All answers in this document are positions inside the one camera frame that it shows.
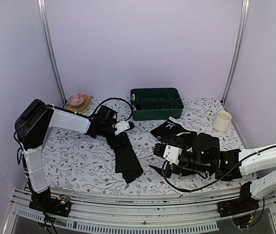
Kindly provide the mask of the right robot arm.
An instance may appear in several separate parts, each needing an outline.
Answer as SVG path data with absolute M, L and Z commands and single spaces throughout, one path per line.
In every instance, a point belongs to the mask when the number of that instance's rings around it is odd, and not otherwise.
M 164 178 L 171 174 L 206 174 L 216 181 L 232 181 L 257 171 L 273 168 L 266 176 L 246 186 L 243 194 L 234 202 L 237 212 L 243 213 L 253 204 L 276 190 L 276 144 L 254 149 L 221 151 L 217 137 L 200 133 L 187 144 L 178 135 L 165 137 L 153 147 L 153 154 L 164 159 L 161 168 L 155 170 Z

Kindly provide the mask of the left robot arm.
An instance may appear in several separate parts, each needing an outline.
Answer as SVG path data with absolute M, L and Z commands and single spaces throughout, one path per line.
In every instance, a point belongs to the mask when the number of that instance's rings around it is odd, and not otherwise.
M 20 145 L 31 188 L 38 195 L 35 203 L 45 212 L 54 208 L 54 200 L 43 193 L 48 190 L 42 164 L 42 146 L 51 128 L 61 128 L 85 134 L 114 138 L 133 129 L 129 120 L 117 121 L 116 111 L 101 104 L 90 116 L 81 115 L 40 99 L 33 100 L 15 122 L 14 138 Z

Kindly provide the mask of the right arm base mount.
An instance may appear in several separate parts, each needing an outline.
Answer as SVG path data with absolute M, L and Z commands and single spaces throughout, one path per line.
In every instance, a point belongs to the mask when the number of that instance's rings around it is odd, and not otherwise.
M 217 203 L 217 212 L 220 217 L 238 215 L 255 211 L 259 208 L 258 201 L 251 197 L 239 197 Z

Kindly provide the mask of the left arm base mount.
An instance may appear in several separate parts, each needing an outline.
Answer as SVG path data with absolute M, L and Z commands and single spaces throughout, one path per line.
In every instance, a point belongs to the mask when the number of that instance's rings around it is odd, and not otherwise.
M 52 215 L 68 217 L 71 210 L 72 203 L 70 197 L 65 195 L 52 198 L 51 196 L 32 195 L 29 208 Z

